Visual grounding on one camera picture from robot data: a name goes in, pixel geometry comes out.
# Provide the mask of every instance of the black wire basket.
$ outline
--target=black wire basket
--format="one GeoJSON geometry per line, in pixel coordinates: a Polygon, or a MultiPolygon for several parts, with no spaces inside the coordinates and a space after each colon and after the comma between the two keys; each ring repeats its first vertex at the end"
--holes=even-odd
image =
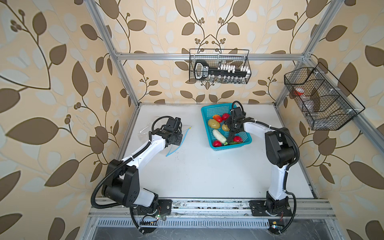
{"type": "Polygon", "coordinates": [[[190,49],[189,81],[247,84],[252,75],[248,54],[241,49],[190,49]]]}
{"type": "Polygon", "coordinates": [[[284,84],[311,130],[339,130],[365,109],[322,63],[315,68],[300,68],[285,74],[284,84]],[[326,73],[337,80],[337,86],[327,80],[326,73]]]}

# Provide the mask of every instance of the yellow potato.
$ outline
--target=yellow potato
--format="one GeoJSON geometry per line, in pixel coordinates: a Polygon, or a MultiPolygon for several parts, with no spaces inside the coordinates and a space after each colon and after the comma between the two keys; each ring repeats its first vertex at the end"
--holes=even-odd
{"type": "Polygon", "coordinates": [[[221,129],[223,129],[223,131],[229,132],[229,128],[226,124],[223,124],[223,126],[221,126],[221,129]]]}
{"type": "Polygon", "coordinates": [[[218,129],[218,128],[220,128],[220,123],[218,121],[216,121],[215,119],[209,119],[208,120],[208,126],[210,126],[211,128],[214,128],[214,129],[218,129]]]}

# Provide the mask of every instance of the red tomato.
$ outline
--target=red tomato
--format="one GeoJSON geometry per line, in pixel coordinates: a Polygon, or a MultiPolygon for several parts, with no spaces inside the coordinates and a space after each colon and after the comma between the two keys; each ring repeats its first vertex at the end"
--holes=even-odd
{"type": "Polygon", "coordinates": [[[221,116],[221,118],[223,119],[223,121],[227,120],[231,115],[229,115],[228,113],[224,113],[223,116],[221,116]]]}
{"type": "Polygon", "coordinates": [[[243,139],[242,139],[241,137],[239,137],[239,136],[235,136],[235,137],[233,138],[233,141],[234,141],[234,142],[243,142],[243,139]]]}
{"type": "Polygon", "coordinates": [[[221,142],[220,142],[219,140],[215,140],[215,141],[213,142],[212,146],[214,146],[214,147],[221,147],[222,144],[221,144],[221,142]]]}
{"type": "Polygon", "coordinates": [[[223,119],[220,117],[220,115],[214,115],[212,118],[215,119],[218,122],[222,122],[223,121],[223,119]]]}

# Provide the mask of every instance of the blue plastic basket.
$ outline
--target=blue plastic basket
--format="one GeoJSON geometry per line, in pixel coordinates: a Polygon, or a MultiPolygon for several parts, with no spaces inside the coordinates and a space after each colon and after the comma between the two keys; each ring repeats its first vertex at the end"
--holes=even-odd
{"type": "MultiPolygon", "coordinates": [[[[216,115],[216,114],[220,115],[220,116],[222,116],[224,113],[230,114],[231,107],[232,107],[232,103],[223,103],[223,104],[216,104],[216,105],[211,105],[211,106],[206,106],[206,107],[201,108],[201,114],[203,115],[203,121],[204,121],[204,125],[205,125],[205,130],[207,131],[209,146],[215,151],[225,150],[225,149],[230,149],[230,148],[235,148],[235,147],[242,147],[242,146],[250,144],[252,142],[252,138],[251,138],[251,135],[249,133],[240,132],[240,133],[236,134],[236,136],[240,136],[243,139],[243,143],[234,144],[234,145],[226,145],[226,146],[222,146],[222,147],[212,146],[212,144],[216,140],[216,138],[212,134],[213,128],[208,126],[208,120],[211,119],[213,117],[213,115],[216,115]]],[[[218,129],[218,131],[222,135],[224,135],[225,137],[228,137],[229,132],[225,132],[221,128],[221,126],[223,124],[224,124],[224,122],[220,123],[220,128],[218,129]]]]}

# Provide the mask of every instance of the wire basket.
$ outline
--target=wire basket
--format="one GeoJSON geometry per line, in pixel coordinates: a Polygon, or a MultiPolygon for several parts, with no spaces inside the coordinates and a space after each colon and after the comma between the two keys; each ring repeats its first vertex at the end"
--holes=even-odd
{"type": "MultiPolygon", "coordinates": [[[[252,138],[251,138],[251,135],[249,133],[239,132],[239,133],[235,134],[235,136],[240,136],[243,139],[243,143],[238,143],[238,144],[233,144],[233,145],[225,145],[225,146],[221,146],[221,147],[214,147],[212,145],[213,142],[216,140],[216,138],[214,137],[214,135],[212,133],[213,128],[208,126],[208,120],[211,119],[213,117],[213,115],[216,115],[216,114],[218,114],[220,116],[222,116],[224,113],[230,114],[231,109],[232,109],[232,103],[214,104],[214,105],[205,106],[205,107],[201,108],[201,114],[203,115],[205,130],[206,130],[207,136],[208,136],[208,143],[209,143],[209,146],[214,151],[231,149],[231,148],[235,148],[235,147],[242,147],[242,146],[250,144],[252,142],[252,138]]],[[[224,137],[228,138],[229,132],[225,132],[222,129],[223,124],[224,124],[224,122],[220,123],[220,128],[218,129],[218,131],[222,135],[224,135],[224,137]]]]}
{"type": "Polygon", "coordinates": [[[284,84],[290,92],[311,130],[339,130],[365,107],[324,65],[300,68],[284,75],[284,84]],[[338,82],[334,87],[325,74],[338,82]],[[349,104],[356,102],[358,107],[349,104]]]}
{"type": "Polygon", "coordinates": [[[189,81],[247,84],[251,77],[249,50],[197,49],[189,50],[189,81]]]}

